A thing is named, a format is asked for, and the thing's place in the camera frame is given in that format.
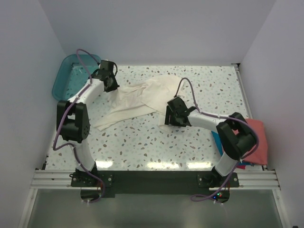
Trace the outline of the white t shirt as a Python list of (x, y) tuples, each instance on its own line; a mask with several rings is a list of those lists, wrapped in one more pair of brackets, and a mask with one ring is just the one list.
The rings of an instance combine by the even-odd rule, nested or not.
[(158, 113), (158, 126), (169, 131), (164, 124), (167, 102), (182, 86), (181, 78), (175, 75), (156, 76), (139, 84), (122, 86), (110, 93), (110, 111), (94, 127), (102, 131), (120, 121)]

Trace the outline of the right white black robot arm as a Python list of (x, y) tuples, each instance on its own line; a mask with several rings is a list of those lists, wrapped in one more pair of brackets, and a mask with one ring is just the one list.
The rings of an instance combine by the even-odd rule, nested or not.
[(259, 146), (259, 138), (240, 113), (220, 116), (202, 113), (197, 107), (188, 108), (180, 97), (167, 102), (165, 124), (178, 127), (200, 127), (218, 134), (223, 154), (219, 162), (202, 177), (206, 187), (219, 187), (229, 179), (247, 153)]

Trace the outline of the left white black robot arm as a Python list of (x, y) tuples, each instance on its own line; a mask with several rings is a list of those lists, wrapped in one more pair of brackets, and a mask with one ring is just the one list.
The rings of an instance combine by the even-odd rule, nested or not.
[(57, 132), (53, 150), (70, 146), (75, 160), (76, 170), (70, 175), (73, 187), (97, 187), (105, 185), (98, 176), (96, 163), (90, 153), (87, 138), (90, 133), (88, 106), (103, 92), (116, 90), (119, 85), (115, 79), (117, 64), (102, 60), (91, 74), (86, 84), (73, 97), (57, 104)]

